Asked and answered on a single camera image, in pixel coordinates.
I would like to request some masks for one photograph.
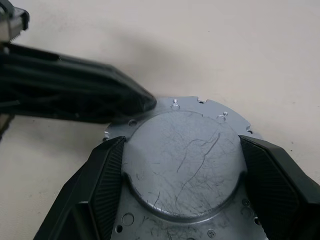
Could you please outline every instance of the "scratched metal surface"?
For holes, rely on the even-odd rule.
[[[238,135],[260,136],[239,114],[197,97],[159,98],[136,124],[107,131],[127,137],[127,181],[112,240],[205,240],[211,230],[219,240],[266,239],[254,211],[242,205],[246,166]],[[123,221],[129,215],[130,224]]]

